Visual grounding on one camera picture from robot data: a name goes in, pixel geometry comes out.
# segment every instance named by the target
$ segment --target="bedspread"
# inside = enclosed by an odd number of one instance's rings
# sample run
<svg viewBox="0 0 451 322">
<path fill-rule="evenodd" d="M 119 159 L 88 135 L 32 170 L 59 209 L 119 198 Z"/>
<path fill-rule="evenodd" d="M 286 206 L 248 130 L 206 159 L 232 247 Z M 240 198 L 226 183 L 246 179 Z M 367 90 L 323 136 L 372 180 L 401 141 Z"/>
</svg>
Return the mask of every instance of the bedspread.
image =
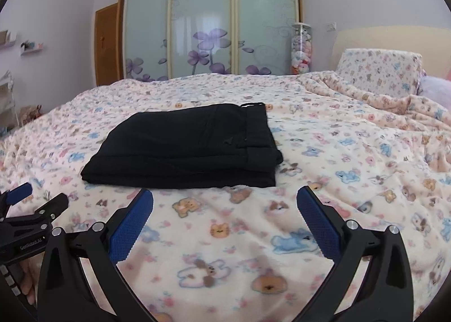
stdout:
<svg viewBox="0 0 451 322">
<path fill-rule="evenodd" d="M 127 79 L 84 92 L 0 142 L 0 190 L 33 185 L 10 215 L 64 192 L 69 208 L 54 226 L 72 232 L 107 221 L 138 192 L 81 180 L 109 131 L 136 112 L 226 102 L 266 104 L 285 159 L 277 187 L 152 191 L 153 213 L 118 267 L 156 319 L 291 321 L 332 266 L 296 208 L 304 185 L 344 219 L 401 229 L 421 313 L 451 268 L 451 115 L 424 97 L 360 91 L 332 71 Z M 367 265 L 364 259 L 341 308 L 352 303 Z M 204 278 L 208 266 L 215 272 Z"/>
</svg>

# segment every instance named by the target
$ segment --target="frosted glass door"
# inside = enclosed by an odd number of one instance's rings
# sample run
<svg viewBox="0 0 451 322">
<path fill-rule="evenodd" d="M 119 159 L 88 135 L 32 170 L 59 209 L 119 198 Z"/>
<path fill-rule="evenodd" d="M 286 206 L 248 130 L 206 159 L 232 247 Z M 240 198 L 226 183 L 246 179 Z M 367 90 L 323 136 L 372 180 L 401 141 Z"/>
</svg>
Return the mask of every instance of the frosted glass door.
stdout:
<svg viewBox="0 0 451 322">
<path fill-rule="evenodd" d="M 238 73 L 289 75 L 295 0 L 238 0 Z"/>
<path fill-rule="evenodd" d="M 230 13 L 229 0 L 172 0 L 172 77 L 230 73 Z"/>
<path fill-rule="evenodd" d="M 124 58 L 127 78 L 167 80 L 168 0 L 126 0 Z"/>
</svg>

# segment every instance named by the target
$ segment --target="wooden door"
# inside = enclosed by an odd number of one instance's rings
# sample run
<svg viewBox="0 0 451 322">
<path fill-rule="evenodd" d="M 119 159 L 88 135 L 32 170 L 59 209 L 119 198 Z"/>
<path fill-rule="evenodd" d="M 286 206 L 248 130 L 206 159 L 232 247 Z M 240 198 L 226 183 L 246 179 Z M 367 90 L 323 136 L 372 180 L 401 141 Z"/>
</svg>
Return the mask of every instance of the wooden door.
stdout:
<svg viewBox="0 0 451 322">
<path fill-rule="evenodd" d="M 97 86 L 117 81 L 117 3 L 96 12 L 94 58 Z"/>
</svg>

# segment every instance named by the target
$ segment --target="clear cylinder container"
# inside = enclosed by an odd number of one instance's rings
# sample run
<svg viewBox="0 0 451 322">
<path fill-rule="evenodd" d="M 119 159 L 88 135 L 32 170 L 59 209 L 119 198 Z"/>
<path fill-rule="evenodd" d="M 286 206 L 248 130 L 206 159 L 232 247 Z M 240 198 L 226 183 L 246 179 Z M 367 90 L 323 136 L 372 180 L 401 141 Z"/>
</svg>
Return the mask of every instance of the clear cylinder container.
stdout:
<svg viewBox="0 0 451 322">
<path fill-rule="evenodd" d="M 291 72 L 295 75 L 310 72 L 312 61 L 312 26 L 305 23 L 293 24 L 291 40 Z"/>
</svg>

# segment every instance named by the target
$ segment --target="container lid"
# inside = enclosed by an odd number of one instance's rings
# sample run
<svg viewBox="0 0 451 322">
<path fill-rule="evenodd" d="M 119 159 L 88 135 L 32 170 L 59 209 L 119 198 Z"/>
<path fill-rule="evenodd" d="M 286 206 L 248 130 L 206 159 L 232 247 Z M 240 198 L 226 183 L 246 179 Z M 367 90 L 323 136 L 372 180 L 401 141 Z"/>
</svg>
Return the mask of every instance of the container lid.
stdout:
<svg viewBox="0 0 451 322">
<path fill-rule="evenodd" d="M 302 27 L 302 26 L 312 28 L 312 26 L 310 24 L 306 24 L 306 23 L 294 23 L 292 25 L 293 28 L 298 28 L 298 27 Z"/>
</svg>

